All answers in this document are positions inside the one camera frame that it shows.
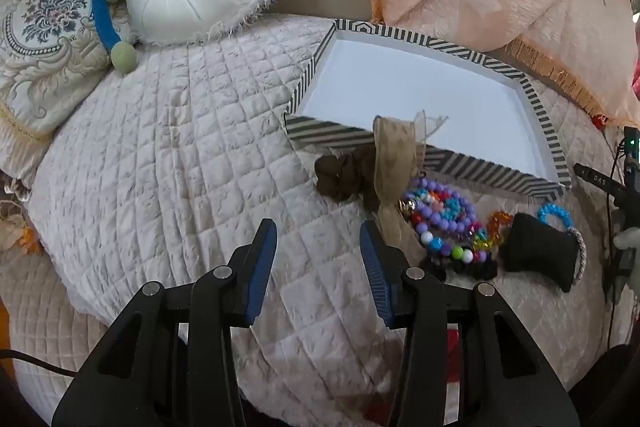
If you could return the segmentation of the black velvet pouch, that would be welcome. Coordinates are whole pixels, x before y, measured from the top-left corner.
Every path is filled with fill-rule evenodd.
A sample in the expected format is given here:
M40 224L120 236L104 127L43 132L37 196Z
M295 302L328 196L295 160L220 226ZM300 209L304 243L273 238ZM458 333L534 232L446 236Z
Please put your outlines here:
M569 293L574 285L578 254L578 240L573 234L521 212L514 216L506 240L499 247L503 269L541 274L563 293Z

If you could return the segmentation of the brown scrunchie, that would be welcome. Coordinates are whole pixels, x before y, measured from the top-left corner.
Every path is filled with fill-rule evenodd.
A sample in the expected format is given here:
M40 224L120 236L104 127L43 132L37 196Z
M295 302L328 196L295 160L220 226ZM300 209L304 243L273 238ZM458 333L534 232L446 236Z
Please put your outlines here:
M358 196L364 208L377 212L380 200L374 188L375 159L374 145L361 145L340 156L319 157L314 163L318 192L334 202Z

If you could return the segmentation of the leopard print ribbon bow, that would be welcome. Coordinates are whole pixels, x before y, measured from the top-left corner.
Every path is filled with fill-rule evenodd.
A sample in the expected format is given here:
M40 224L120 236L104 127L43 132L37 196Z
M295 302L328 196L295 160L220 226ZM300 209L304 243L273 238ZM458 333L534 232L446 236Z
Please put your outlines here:
M405 254L421 254L422 245L405 221L398 202L424 163L427 139L448 120L419 110L413 120L376 116L373 121L375 165L373 186L380 201L376 223L383 239Z

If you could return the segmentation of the black scrunchie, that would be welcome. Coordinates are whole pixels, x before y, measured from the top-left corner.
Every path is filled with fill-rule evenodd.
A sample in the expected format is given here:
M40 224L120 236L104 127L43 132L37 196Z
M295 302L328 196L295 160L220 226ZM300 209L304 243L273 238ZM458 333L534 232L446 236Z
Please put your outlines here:
M442 283L446 282L449 272L472 277L476 281L490 281L498 275L498 263L492 259L464 263L462 260L452 258L426 256L419 262L418 267Z

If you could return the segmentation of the red satin bow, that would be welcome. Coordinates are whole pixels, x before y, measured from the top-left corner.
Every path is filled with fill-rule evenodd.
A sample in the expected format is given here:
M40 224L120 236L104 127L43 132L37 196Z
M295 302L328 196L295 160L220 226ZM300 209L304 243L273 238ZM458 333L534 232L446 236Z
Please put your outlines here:
M460 334L457 329L447 331L447 381L449 384L460 381L461 349Z

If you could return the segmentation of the red tassel ornament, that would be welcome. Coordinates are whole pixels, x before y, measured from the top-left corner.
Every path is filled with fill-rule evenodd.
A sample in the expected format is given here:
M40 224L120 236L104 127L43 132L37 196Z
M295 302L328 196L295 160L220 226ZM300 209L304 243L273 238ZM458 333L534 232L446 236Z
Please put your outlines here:
M593 123L593 126L596 127L598 130L604 129L608 124L608 118L606 118L604 115L593 116L591 118L591 121Z

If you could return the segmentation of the quilted beige bedspread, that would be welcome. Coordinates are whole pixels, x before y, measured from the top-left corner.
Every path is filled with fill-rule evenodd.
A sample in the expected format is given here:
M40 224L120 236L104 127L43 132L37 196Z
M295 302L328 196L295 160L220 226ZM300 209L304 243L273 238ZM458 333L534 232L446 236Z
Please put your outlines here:
M361 426L396 381L402 335L375 312L359 251L366 217L314 181L321 150L282 115L332 25L273 15L216 42L144 48L56 135L26 208L41 255L1 259L11 345L79 369L146 282L189 283L262 219L278 228L265 306L233 332L239 384L294 426Z

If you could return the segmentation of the striped black white tray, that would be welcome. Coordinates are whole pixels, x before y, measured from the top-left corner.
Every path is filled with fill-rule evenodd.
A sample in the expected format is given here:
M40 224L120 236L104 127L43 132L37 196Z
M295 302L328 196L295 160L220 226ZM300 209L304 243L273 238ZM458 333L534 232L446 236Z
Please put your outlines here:
M300 142L352 147L373 140L375 117L435 126L423 167L528 197L556 199L570 169L525 72L410 30L334 20L283 113Z

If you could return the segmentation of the embroidered floral cushion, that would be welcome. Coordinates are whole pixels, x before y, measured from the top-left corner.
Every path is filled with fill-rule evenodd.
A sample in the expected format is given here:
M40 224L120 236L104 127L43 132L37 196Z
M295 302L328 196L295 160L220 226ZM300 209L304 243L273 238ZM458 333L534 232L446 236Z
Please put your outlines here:
M92 0L1 0L1 116L42 140L112 68Z

